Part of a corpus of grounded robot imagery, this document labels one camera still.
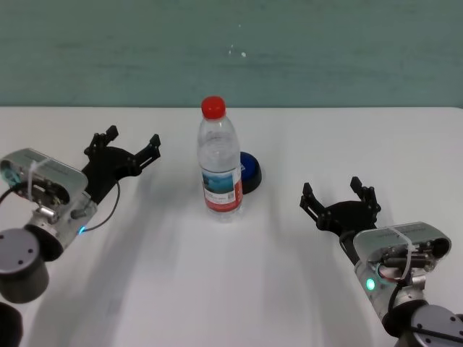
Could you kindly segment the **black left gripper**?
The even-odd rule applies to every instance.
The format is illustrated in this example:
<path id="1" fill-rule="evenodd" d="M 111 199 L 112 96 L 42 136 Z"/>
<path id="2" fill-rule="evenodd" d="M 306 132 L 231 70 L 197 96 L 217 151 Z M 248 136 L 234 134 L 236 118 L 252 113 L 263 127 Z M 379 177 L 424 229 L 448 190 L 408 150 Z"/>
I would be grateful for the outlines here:
<path id="1" fill-rule="evenodd" d="M 117 147 L 107 147 L 119 136 L 118 129 L 111 125 L 104 133 L 95 133 L 84 150 L 88 164 L 82 172 L 88 179 L 85 191 L 99 205 L 119 180 L 138 176 L 151 163 L 161 157 L 160 137 L 154 134 L 148 145 L 135 155 Z"/>

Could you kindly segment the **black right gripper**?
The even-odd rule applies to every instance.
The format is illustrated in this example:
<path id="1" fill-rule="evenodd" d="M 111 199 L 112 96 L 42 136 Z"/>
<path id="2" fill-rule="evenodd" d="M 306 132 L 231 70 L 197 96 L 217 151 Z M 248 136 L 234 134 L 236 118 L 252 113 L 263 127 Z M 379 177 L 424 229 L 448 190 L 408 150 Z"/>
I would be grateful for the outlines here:
<path id="1" fill-rule="evenodd" d="M 365 187 L 357 176 L 350 182 L 352 191 L 360 201 L 338 202 L 324 207 L 315 197 L 313 189 L 305 182 L 300 207 L 313 219 L 321 231 L 329 231 L 339 237 L 339 245 L 353 265 L 360 258 L 353 245 L 354 237 L 361 231 L 376 228 L 377 214 L 381 211 L 375 188 Z"/>

